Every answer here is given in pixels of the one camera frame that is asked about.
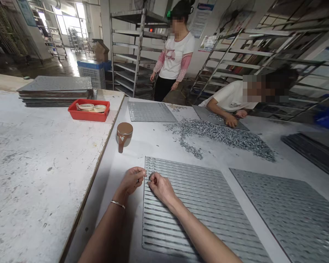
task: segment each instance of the cardboard box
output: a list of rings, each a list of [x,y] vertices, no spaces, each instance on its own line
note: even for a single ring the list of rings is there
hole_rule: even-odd
[[[95,59],[100,62],[107,62],[109,60],[109,49],[104,43],[97,42],[94,45]]]

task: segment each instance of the brown mug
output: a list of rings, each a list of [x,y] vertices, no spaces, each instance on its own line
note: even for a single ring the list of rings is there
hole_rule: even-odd
[[[117,126],[116,140],[118,143],[118,152],[123,152],[123,147],[126,147],[131,142],[133,134],[133,126],[130,123],[122,122]]]

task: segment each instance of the bracelet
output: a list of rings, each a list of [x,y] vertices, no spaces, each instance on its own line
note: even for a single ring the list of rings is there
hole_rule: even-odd
[[[116,204],[116,205],[118,205],[120,207],[123,207],[123,209],[125,210],[125,206],[124,205],[121,205],[120,203],[118,203],[116,201],[113,201],[113,200],[111,200],[111,203],[114,203],[114,204]]]

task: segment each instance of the dark hair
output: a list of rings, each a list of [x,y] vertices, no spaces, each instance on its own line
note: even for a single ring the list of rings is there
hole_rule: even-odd
[[[284,95],[296,83],[299,73],[289,64],[284,64],[277,70],[265,75],[266,87],[275,89],[275,95]]]
[[[184,20],[186,24],[188,21],[189,15],[193,12],[192,5],[195,3],[195,0],[181,0],[179,1],[175,7],[173,7],[172,11],[169,12],[168,18],[170,20]]]

